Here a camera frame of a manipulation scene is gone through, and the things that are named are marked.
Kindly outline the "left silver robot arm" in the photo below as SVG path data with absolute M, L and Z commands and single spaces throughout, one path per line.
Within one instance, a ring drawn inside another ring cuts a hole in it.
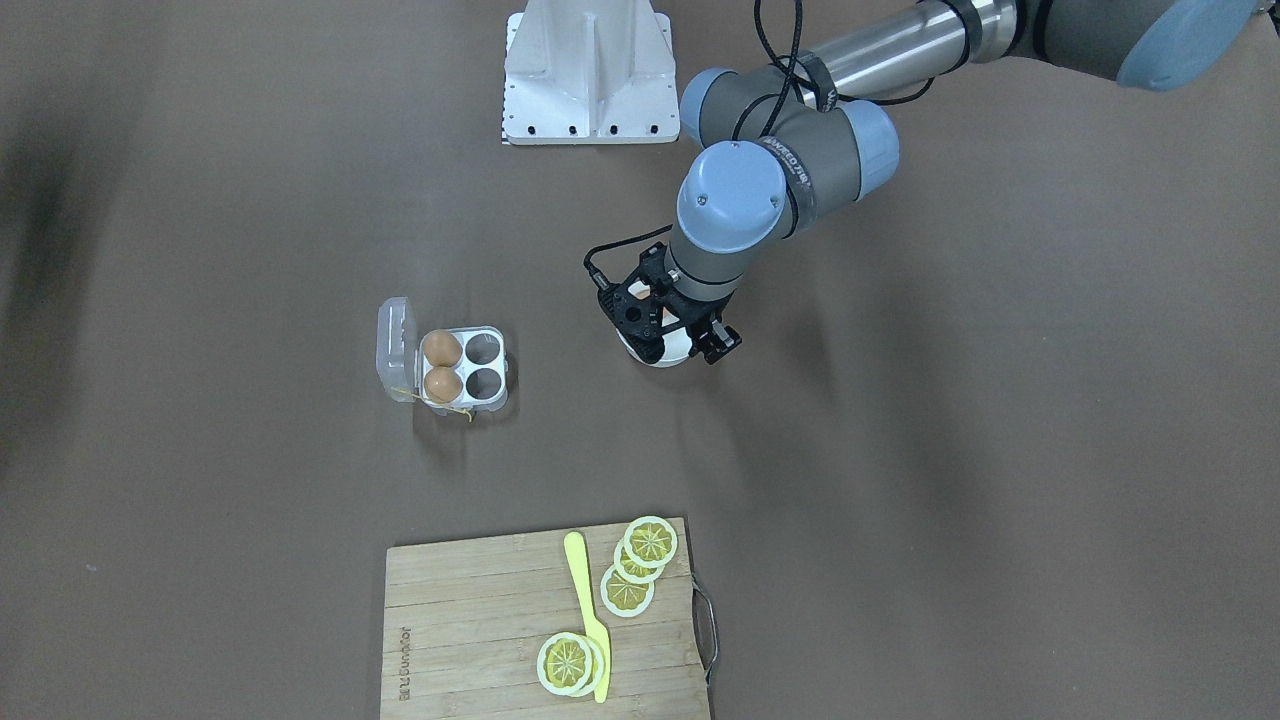
M 901 156 L 888 108 L 947 73 L 1014 56 L 1165 92 L 1211 68 L 1257 13 L 1254 1 L 918 1 L 756 70 L 707 69 L 680 106 L 700 152 L 669 240 L 613 292 L 614 328 L 650 366 L 736 348 L 722 311 L 758 254 L 888 182 Z

